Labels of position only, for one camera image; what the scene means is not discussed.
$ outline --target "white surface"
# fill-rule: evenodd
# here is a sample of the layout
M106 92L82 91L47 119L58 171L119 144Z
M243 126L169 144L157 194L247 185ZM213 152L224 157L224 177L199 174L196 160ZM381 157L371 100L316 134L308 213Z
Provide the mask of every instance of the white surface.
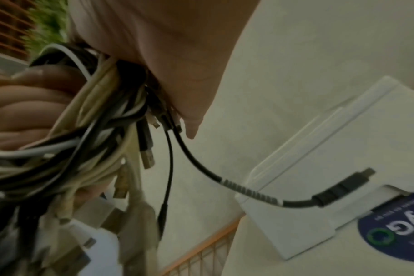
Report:
M366 185L324 208L279 208L237 195L284 259L335 236L344 224L400 193L414 192L413 90L385 77L329 118L307 125L313 131L300 131L306 137L288 141L256 167L248 187L278 199L306 200L373 168L377 173Z
M384 75L414 88L414 0L262 0L197 138L187 145L213 171L242 183L315 115ZM162 130L153 138L157 165L143 180L158 210L168 157ZM175 152L162 267L242 212L233 193Z
M349 223L333 239L284 261L247 216L237 229L222 276L414 276L414 263L369 246Z

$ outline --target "white cable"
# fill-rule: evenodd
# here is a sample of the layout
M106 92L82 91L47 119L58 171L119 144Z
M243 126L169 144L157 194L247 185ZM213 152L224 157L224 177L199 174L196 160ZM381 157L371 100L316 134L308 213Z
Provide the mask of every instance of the white cable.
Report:
M18 150L18 151L1 151L0 150L0 159L22 159L22 158L32 158L37 156L43 156L45 154L58 153L63 150L67 150L75 147L80 142L79 138L67 140L57 144L52 144L48 146L40 146L30 149Z
M83 76L86 78L87 81L89 81L92 78L89 71L84 66L84 64L81 62L81 60L69 48L64 47L63 45L55 44L55 43L49 44L48 46L43 48L42 51L40 51L40 54L43 54L46 50L51 49L51 48L60 50L63 53L65 53L75 63L78 69L80 69L81 73L83 74Z

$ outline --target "blue sticker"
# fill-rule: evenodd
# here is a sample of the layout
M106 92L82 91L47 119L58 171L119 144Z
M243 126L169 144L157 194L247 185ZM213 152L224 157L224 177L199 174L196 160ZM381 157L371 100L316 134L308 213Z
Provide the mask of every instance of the blue sticker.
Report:
M358 230L378 251L414 261L414 194L361 218Z

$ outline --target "skin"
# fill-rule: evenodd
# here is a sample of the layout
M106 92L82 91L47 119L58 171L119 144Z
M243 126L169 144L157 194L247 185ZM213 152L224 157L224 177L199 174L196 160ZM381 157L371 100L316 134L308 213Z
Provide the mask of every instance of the skin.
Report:
M193 139L232 50L258 0L70 0L68 37L142 64L160 82ZM44 138L84 84L76 71L45 65L0 78L0 149ZM77 194L98 196L106 185Z

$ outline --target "floor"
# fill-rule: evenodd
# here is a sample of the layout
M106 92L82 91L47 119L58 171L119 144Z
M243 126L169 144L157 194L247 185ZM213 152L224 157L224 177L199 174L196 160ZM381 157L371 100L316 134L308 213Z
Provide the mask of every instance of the floor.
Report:
M197 138L187 146L214 172L244 183L256 164L316 114L363 93L384 75L414 88L414 0L263 0ZM162 130L154 130L153 139L157 164L142 177L158 210L168 153ZM242 214L234 194L197 172L173 141L174 186L159 247L161 268Z

